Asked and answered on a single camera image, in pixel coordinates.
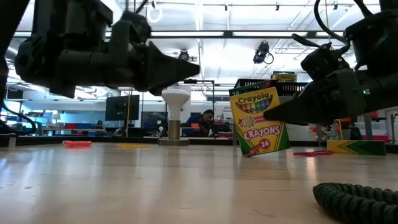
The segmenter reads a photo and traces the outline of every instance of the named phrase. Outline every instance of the workshop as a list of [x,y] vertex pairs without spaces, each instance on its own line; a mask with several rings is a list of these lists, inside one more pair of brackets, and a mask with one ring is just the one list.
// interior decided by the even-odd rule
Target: workshop
[[398,224],[398,0],[0,19],[0,223]]

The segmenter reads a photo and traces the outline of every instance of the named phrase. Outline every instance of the ceiling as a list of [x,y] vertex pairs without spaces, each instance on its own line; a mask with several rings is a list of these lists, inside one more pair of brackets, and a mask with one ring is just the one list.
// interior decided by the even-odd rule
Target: ceiling
[[[115,20],[126,7],[124,0],[102,0],[114,11]],[[372,12],[379,11],[379,0],[365,0]],[[157,0],[156,9],[151,6],[141,11],[143,16],[159,21],[149,22],[152,30],[320,30],[313,15],[314,0]],[[134,10],[134,1],[128,2],[129,10]],[[18,32],[32,28],[34,1],[31,1]],[[352,0],[322,0],[319,7],[321,18],[332,30],[344,30],[347,26],[363,18]],[[14,38],[7,53],[13,59],[19,44],[24,39]],[[314,49],[306,48],[291,39],[154,39],[156,46],[168,55],[178,55],[181,49],[188,50],[191,56],[199,56],[201,46],[200,78],[220,83],[234,83],[238,78],[270,78],[273,71],[298,73],[299,82],[310,82],[309,76],[301,69],[300,62]],[[254,51],[261,41],[268,41],[274,55],[271,65],[255,65],[252,62]],[[318,44],[328,39],[315,40]],[[342,44],[331,40],[334,48]],[[355,59],[352,50],[345,55],[353,66]]]

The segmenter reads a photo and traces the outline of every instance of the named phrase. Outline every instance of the coiled cable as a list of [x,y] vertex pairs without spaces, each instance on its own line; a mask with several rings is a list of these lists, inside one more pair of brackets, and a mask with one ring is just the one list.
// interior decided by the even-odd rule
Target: coiled cable
[[398,223],[398,192],[361,185],[324,183],[313,188],[318,204],[343,223]]

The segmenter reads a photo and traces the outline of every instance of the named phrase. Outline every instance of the crayola logo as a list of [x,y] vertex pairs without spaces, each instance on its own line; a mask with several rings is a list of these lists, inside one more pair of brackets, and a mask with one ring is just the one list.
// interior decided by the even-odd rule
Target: crayola logo
[[272,102],[272,95],[261,93],[261,95],[239,98],[236,106],[245,113],[260,113],[268,108]]

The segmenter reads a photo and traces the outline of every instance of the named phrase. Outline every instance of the crayola crayon box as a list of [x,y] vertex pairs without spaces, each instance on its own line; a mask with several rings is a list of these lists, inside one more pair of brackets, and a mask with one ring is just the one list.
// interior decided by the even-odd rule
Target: crayola crayon box
[[263,112],[279,105],[275,87],[231,96],[232,114],[242,154],[250,157],[290,147],[285,123],[267,121]]

